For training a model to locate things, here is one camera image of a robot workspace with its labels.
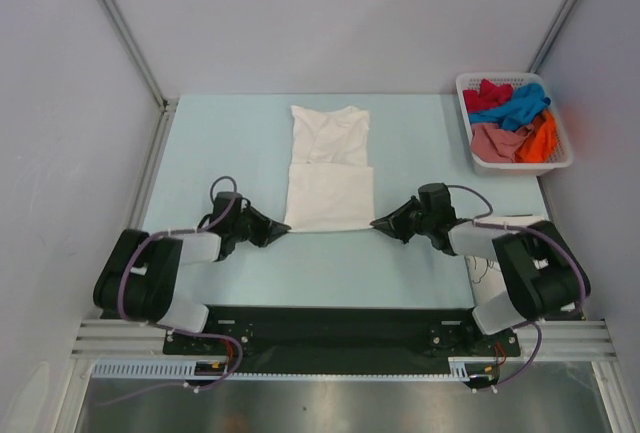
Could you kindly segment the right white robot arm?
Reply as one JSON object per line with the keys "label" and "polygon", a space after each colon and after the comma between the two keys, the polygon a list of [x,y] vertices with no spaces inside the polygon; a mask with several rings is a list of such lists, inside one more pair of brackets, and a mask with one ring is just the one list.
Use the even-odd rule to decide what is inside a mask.
{"label": "right white robot arm", "polygon": [[[458,217],[451,200],[454,189],[478,197],[487,212]],[[370,226],[404,244],[424,236],[446,255],[483,258],[498,266],[502,290],[478,300],[472,322],[461,329],[462,344],[473,354],[486,353],[503,330],[534,323],[567,305],[581,309],[591,292],[584,269],[554,223],[499,221],[490,202],[470,187],[423,185],[417,195]]]}

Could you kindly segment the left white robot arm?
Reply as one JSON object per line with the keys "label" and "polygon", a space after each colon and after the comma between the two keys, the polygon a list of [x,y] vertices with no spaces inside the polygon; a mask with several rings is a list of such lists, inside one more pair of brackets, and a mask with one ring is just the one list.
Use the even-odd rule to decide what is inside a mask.
{"label": "left white robot arm", "polygon": [[176,292],[179,269],[221,262],[243,242],[265,248],[289,231],[242,195],[218,193],[212,211],[194,229],[124,230],[94,286],[93,303],[121,319],[186,332],[191,346],[210,352],[220,343],[221,329],[208,320],[206,305]]}

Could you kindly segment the white robot print t-shirt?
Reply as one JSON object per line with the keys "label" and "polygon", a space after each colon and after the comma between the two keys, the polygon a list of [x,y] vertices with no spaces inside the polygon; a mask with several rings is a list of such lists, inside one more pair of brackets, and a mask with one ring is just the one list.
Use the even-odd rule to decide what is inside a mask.
{"label": "white robot print t-shirt", "polygon": [[284,223],[293,233],[366,230],[374,220],[370,112],[291,107],[293,145]]}

